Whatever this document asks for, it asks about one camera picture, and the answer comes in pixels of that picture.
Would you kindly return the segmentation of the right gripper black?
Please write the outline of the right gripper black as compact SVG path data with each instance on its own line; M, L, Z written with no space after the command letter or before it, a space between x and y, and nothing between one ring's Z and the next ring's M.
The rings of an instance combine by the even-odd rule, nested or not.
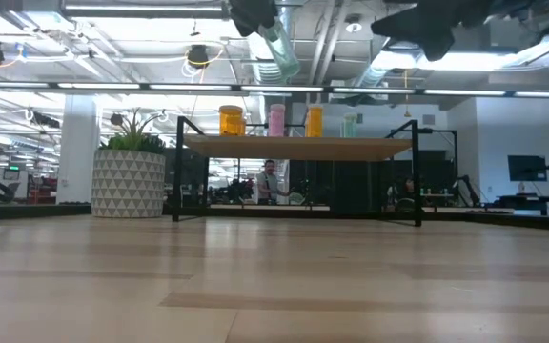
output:
M483 25L492 3L492 0L467 0L463 4L457 0L420 0L410 9L376 20L371 30L375 35L417 44L428 61L438 61L454 45L452 28L459 20L464 28Z

